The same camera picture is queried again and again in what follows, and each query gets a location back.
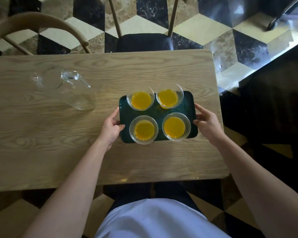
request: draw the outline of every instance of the glass pitcher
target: glass pitcher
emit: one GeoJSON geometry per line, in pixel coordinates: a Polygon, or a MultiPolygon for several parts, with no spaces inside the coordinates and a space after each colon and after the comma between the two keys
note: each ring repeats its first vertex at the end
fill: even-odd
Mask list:
{"type": "Polygon", "coordinates": [[[95,93],[86,80],[76,71],[46,64],[32,74],[31,78],[39,90],[52,98],[58,99],[78,110],[92,110],[95,108],[95,93]]]}

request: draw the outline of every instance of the forearm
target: forearm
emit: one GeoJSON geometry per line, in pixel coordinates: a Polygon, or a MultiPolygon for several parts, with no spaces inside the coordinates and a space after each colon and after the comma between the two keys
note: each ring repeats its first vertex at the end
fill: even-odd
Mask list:
{"type": "Polygon", "coordinates": [[[30,225],[28,237],[81,237],[108,145],[96,142],[30,225]]]}
{"type": "Polygon", "coordinates": [[[227,136],[215,142],[266,237],[298,237],[298,194],[227,136]]]}

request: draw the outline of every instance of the dark green tray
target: dark green tray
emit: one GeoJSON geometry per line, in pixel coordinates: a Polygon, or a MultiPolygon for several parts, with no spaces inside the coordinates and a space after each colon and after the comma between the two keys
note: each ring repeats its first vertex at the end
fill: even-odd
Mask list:
{"type": "Polygon", "coordinates": [[[191,132],[187,139],[196,137],[198,135],[198,127],[192,123],[192,121],[196,119],[193,95],[189,91],[184,91],[183,93],[184,97],[182,103],[175,108],[164,109],[160,106],[157,99],[155,99],[153,105],[145,111],[133,109],[127,102],[127,96],[122,96],[119,100],[119,116],[120,123],[126,125],[126,127],[120,132],[121,140],[124,143],[135,143],[129,134],[129,126],[136,117],[141,115],[150,116],[157,122],[159,132],[155,141],[169,140],[163,134],[161,126],[163,119],[170,113],[182,113],[187,116],[191,123],[191,132]]]}

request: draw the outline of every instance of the hand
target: hand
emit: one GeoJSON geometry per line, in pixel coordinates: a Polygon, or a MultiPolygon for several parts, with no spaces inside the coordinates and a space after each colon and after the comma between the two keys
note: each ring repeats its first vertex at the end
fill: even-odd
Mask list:
{"type": "Polygon", "coordinates": [[[217,140],[225,137],[216,114],[201,107],[199,104],[195,103],[194,105],[200,112],[196,114],[197,120],[193,120],[193,123],[199,128],[203,136],[215,146],[217,140]]]}
{"type": "Polygon", "coordinates": [[[99,139],[108,144],[107,150],[111,148],[112,143],[117,139],[120,131],[125,128],[124,124],[120,124],[119,120],[115,120],[115,116],[119,112],[119,107],[105,119],[102,129],[100,131],[99,139]]]}

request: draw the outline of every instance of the cart wheel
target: cart wheel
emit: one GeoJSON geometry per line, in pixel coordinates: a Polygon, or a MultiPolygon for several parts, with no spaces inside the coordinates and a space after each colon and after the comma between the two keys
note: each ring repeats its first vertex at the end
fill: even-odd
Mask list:
{"type": "Polygon", "coordinates": [[[277,24],[278,24],[278,20],[275,18],[268,24],[266,31],[274,30],[277,27],[277,24]]]}

